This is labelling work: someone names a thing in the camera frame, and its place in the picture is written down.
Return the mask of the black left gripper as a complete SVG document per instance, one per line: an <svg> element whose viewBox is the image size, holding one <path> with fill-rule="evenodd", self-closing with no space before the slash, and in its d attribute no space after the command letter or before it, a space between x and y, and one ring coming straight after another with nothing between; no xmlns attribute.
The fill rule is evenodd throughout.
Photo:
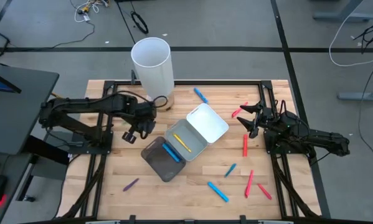
<svg viewBox="0 0 373 224"><path fill-rule="evenodd" d="M133 131L139 131L141 139L146 139L148 134L155 127L155 118L157 115L156 107L152 103L138 103L134 110L134 115L131 119L131 128ZM121 137L126 142L133 144L136 141L136 136L133 132L124 132Z"/></svg>

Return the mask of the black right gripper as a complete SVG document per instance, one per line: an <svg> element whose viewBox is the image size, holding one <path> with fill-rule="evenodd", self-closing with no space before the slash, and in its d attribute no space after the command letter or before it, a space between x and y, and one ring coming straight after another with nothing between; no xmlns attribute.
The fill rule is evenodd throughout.
<svg viewBox="0 0 373 224"><path fill-rule="evenodd" d="M255 113L255 118L251 121L242 117L237 117L237 120L246 128L249 134L249 138L253 139L258 136L259 127L267 123L268 120L275 117L275 103L271 103L271 106L265 107L264 102L260 100L255 105L240 105L240 109L249 113Z"/></svg>

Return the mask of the blue highlighter marker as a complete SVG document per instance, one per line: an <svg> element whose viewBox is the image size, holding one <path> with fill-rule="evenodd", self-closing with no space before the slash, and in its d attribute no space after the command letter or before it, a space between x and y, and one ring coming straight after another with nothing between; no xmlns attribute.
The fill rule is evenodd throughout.
<svg viewBox="0 0 373 224"><path fill-rule="evenodd" d="M204 102L204 103L206 103L206 104L208 104L208 99L202 94L202 92L198 89L198 88L196 88L196 87L194 87L194 92L195 92L195 94Z"/></svg>
<svg viewBox="0 0 373 224"><path fill-rule="evenodd" d="M162 147L165 149L165 151L176 161L176 162L180 162L180 158L177 156L177 154L175 154L172 149L166 144L166 143L163 143L162 144Z"/></svg>
<svg viewBox="0 0 373 224"><path fill-rule="evenodd" d="M208 182L207 185L224 201L229 202L228 196L224 194L219 188L217 188L212 182Z"/></svg>

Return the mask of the yellow highlighter marker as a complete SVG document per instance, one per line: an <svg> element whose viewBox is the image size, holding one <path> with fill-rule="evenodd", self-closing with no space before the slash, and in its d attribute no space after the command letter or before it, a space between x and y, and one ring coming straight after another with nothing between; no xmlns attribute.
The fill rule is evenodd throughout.
<svg viewBox="0 0 373 224"><path fill-rule="evenodd" d="M192 152L191 149L184 143L184 141L177 135L177 134L172 134L174 136L174 138L188 151L188 152Z"/></svg>

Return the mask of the purple highlighter marker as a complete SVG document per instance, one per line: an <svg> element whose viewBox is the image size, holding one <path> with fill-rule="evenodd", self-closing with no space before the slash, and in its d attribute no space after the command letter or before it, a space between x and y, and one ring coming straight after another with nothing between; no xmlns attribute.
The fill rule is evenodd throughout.
<svg viewBox="0 0 373 224"><path fill-rule="evenodd" d="M137 183L138 181L139 181L139 178L136 178L131 183L129 183L127 186L125 186L123 188L123 191L126 192L127 190L129 190L130 188L132 188L132 186L134 186L134 184Z"/></svg>

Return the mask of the smoky transparent plastic bin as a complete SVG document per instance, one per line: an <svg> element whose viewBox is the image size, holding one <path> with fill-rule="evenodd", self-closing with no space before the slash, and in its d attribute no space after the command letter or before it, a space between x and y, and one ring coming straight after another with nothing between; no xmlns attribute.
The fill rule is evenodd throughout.
<svg viewBox="0 0 373 224"><path fill-rule="evenodd" d="M176 162L162 147L166 143L180 158ZM171 181L186 165L186 160L174 150L170 143L163 137L157 137L153 142L141 151L141 157L157 173L163 182Z"/></svg>

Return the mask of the white plastic bin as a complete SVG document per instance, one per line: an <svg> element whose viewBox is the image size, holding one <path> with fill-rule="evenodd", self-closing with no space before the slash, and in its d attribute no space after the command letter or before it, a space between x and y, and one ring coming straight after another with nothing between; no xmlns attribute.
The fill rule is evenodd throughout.
<svg viewBox="0 0 373 224"><path fill-rule="evenodd" d="M206 103L193 109L186 119L209 144L229 130L229 125Z"/></svg>

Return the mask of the grey plastic bin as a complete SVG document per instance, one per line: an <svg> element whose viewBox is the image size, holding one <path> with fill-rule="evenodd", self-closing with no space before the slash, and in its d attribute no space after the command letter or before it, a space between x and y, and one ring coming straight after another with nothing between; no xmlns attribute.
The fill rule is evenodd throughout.
<svg viewBox="0 0 373 224"><path fill-rule="evenodd" d="M184 143L191 149L188 152L172 134L177 134ZM180 119L173 124L166 132L165 138L170 145L177 151L186 161L194 160L207 146L208 142L196 131L196 129L186 120Z"/></svg>

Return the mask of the teal highlighter marker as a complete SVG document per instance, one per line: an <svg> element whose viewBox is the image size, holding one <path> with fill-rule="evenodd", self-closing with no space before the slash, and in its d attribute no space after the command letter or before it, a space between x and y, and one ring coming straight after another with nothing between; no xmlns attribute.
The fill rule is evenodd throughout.
<svg viewBox="0 0 373 224"><path fill-rule="evenodd" d="M234 163L234 164L232 164L231 166L230 166L230 168L229 168L229 170L225 173L225 175L224 175L224 177L226 178L226 177L228 177L229 175L230 175L230 173L235 169L235 167L236 167L236 163Z"/></svg>

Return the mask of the tall white cylinder shade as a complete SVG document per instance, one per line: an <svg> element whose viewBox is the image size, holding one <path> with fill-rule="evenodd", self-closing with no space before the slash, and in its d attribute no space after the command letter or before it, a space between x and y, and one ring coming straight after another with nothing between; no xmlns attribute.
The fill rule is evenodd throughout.
<svg viewBox="0 0 373 224"><path fill-rule="evenodd" d="M170 96L174 88L171 48L158 37L148 37L134 44L131 59L136 74L150 98Z"/></svg>

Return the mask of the grey desk foot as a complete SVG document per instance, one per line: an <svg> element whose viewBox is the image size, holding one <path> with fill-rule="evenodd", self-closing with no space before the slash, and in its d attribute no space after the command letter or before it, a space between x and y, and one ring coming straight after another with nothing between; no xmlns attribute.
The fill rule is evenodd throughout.
<svg viewBox="0 0 373 224"><path fill-rule="evenodd" d="M363 0L349 0L349 2L338 12L315 12L313 19L322 21L341 22L369 22L373 14L355 12L363 3Z"/></svg>
<svg viewBox="0 0 373 224"><path fill-rule="evenodd" d="M373 91L372 92L340 92L338 93L338 98L340 100L353 100L353 101L373 101Z"/></svg>

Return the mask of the black desk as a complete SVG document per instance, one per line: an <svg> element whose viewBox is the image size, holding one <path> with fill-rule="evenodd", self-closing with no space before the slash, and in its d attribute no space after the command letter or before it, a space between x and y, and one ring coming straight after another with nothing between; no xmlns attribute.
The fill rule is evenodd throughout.
<svg viewBox="0 0 373 224"><path fill-rule="evenodd" d="M49 99L59 74L0 65L0 77L22 91L0 91L0 153L20 153L39 117L40 106Z"/></svg>

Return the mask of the dark grey side desk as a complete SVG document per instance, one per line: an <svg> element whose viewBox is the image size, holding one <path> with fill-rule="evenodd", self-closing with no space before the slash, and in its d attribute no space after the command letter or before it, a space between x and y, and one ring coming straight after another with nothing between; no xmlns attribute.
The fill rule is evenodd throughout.
<svg viewBox="0 0 373 224"><path fill-rule="evenodd" d="M7 179L0 201L0 222L3 220L11 200L16 194L16 190L20 185L31 159L32 155L28 153L11 156L0 154L0 175L4 175Z"/></svg>

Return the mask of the black aluminium table frame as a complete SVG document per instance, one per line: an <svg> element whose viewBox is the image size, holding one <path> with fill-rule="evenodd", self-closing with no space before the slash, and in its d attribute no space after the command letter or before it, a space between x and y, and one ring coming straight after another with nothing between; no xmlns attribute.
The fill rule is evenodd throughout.
<svg viewBox="0 0 373 224"><path fill-rule="evenodd" d="M215 143L200 153L171 181L163 182L141 151L177 121L197 106L201 99L198 88L208 99L209 106L229 125L229 130ZM288 195L285 187L273 173L271 156L265 150L263 135L248 141L247 157L243 157L245 128L232 113L245 103L257 103L274 96L285 100L287 108L295 106L286 80L259 82L256 80L178 80L174 89L172 108L158 114L154 131L134 144L121 137L128 130L123 120L113 120L112 150L104 158L105 171L89 198L83 204L81 215L99 219L127 220L234 220L245 215L249 219L277 219L284 215L300 216L302 211ZM235 169L224 177L232 164ZM253 181L250 195L245 188L250 171ZM139 181L126 192L123 188L136 178ZM212 182L229 198L224 202L208 185ZM258 188L262 184L272 199Z"/></svg>

